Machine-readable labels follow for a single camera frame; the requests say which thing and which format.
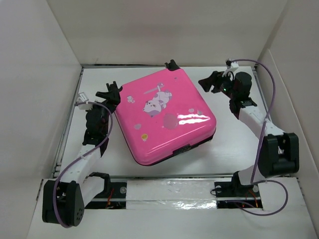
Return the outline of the pink hard-shell suitcase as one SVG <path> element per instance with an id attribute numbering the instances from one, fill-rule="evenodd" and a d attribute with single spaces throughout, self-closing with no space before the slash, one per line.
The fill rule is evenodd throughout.
<path id="1" fill-rule="evenodd" d="M 210 141 L 216 117 L 174 60 L 165 69 L 126 83 L 115 115 L 129 150 L 151 166 Z"/>

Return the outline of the metal base rail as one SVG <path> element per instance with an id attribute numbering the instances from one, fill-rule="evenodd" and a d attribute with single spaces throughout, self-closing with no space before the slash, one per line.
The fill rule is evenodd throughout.
<path id="1" fill-rule="evenodd" d="M 213 210 L 263 207 L 257 186 L 234 197 L 219 196 L 228 179 L 144 178 L 112 179 L 108 194 L 95 196 L 87 209 Z"/>

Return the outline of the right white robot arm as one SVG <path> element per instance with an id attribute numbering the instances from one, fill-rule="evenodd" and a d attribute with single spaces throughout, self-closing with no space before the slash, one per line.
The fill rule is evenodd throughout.
<path id="1" fill-rule="evenodd" d="M 245 72 L 214 71 L 199 80 L 205 92 L 223 93 L 229 98 L 229 108 L 258 138 L 255 163 L 236 171 L 230 182 L 216 182 L 213 195 L 220 198 L 241 197 L 254 185 L 266 179 L 297 173 L 300 168 L 299 138 L 274 125 L 250 97 L 252 78 Z"/>

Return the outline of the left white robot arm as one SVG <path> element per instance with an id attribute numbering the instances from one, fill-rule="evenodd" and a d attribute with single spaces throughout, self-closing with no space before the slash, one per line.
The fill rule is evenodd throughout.
<path id="1" fill-rule="evenodd" d="M 111 193 L 110 176 L 92 171 L 94 164 L 104 155 L 114 126 L 113 113 L 121 102 L 116 82 L 107 84 L 106 92 L 97 92 L 102 102 L 90 101 L 79 93 L 74 104 L 86 112 L 82 146 L 75 159 L 48 180 L 43 187 L 42 220 L 64 228 L 76 227 L 82 221 L 85 207 L 95 196 L 107 197 Z"/>

